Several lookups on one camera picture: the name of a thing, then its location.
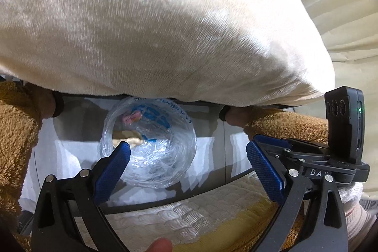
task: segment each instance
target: beige plush blanket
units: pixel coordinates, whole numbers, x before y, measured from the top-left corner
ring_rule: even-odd
[[[300,0],[0,0],[0,72],[236,106],[300,105],[334,87]]]

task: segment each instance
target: black electronic device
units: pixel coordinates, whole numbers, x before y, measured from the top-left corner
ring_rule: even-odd
[[[361,164],[364,146],[364,95],[346,86],[324,95],[328,120],[328,145],[335,155]]]

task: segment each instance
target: blue gripper pad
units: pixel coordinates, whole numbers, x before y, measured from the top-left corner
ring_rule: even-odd
[[[109,200],[117,182],[120,180],[123,171],[125,171],[130,161],[130,155],[130,145],[126,142],[121,142],[108,157],[110,162],[94,185],[93,202],[97,206]]]
[[[282,205],[286,198],[284,195],[284,183],[268,158],[254,141],[247,144],[246,152],[248,160],[254,168],[269,199],[278,203],[278,205]]]

